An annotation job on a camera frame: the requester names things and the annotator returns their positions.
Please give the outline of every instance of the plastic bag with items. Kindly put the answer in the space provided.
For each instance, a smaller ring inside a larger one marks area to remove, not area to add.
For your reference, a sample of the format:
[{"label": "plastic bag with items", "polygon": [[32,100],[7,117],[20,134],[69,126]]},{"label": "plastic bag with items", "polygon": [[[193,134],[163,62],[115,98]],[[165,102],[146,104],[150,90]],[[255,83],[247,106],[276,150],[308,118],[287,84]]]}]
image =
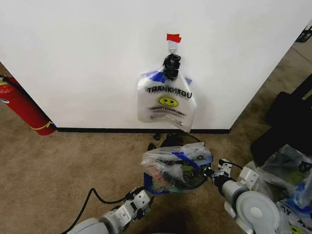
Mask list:
[{"label": "plastic bag with items", "polygon": [[301,213],[312,213],[312,159],[289,145],[274,153],[257,172],[262,180],[286,188],[283,200]]},{"label": "plastic bag with items", "polygon": [[182,192],[202,185],[213,156],[203,142],[162,147],[144,153],[144,187],[153,194]]}]

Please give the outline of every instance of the black object on floor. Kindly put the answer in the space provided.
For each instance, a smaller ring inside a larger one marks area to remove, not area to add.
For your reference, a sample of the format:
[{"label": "black object on floor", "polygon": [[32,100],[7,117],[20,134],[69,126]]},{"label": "black object on floor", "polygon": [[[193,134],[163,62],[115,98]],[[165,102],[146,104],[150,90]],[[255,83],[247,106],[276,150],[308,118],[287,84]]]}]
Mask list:
[{"label": "black object on floor", "polygon": [[312,26],[307,26],[300,36],[298,36],[296,42],[306,42],[312,36]]},{"label": "black object on floor", "polygon": [[312,155],[312,95],[302,99],[310,90],[312,74],[293,93],[277,95],[266,115],[272,128],[251,145],[258,166],[285,144],[307,156]]}]

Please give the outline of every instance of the fire extinguisher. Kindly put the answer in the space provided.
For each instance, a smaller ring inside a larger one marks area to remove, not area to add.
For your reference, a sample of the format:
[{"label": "fire extinguisher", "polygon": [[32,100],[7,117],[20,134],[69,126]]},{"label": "fire extinguisher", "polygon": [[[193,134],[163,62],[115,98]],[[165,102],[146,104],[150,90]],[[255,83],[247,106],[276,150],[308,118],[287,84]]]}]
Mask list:
[{"label": "fire extinguisher", "polygon": [[55,131],[55,125],[14,78],[0,75],[0,101],[7,104],[38,134],[44,136]]}]

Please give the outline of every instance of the smiley face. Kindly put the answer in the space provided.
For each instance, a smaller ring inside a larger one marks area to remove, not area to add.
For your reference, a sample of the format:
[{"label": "smiley face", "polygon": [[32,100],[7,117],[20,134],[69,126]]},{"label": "smiley face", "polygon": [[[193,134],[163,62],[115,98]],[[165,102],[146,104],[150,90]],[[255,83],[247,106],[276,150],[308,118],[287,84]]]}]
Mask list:
[{"label": "smiley face", "polygon": [[164,106],[170,106],[170,107],[176,107],[179,105],[177,100],[171,98],[171,97],[160,97],[157,99],[157,101],[160,104],[163,104]]}]

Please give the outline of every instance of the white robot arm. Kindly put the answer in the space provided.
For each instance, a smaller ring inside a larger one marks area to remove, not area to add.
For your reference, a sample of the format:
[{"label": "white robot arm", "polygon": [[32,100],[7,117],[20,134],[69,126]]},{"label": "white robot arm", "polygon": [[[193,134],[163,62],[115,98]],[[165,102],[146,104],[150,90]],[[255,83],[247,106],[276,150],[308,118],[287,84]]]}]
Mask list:
[{"label": "white robot arm", "polygon": [[90,218],[76,225],[67,234],[120,234],[132,220],[141,219],[149,211],[152,199],[145,190],[122,206],[104,214],[100,219]]},{"label": "white robot arm", "polygon": [[[247,234],[275,234],[279,225],[279,212],[276,205],[265,195],[250,191],[258,179],[258,174],[244,167],[239,182],[229,177],[231,164],[225,159],[219,161],[219,171],[207,167],[204,175],[225,197],[224,207],[236,223]],[[68,234],[120,234],[131,221],[141,219],[150,210],[153,197],[143,189],[132,191],[133,198],[100,219],[90,218],[76,225]]]}]

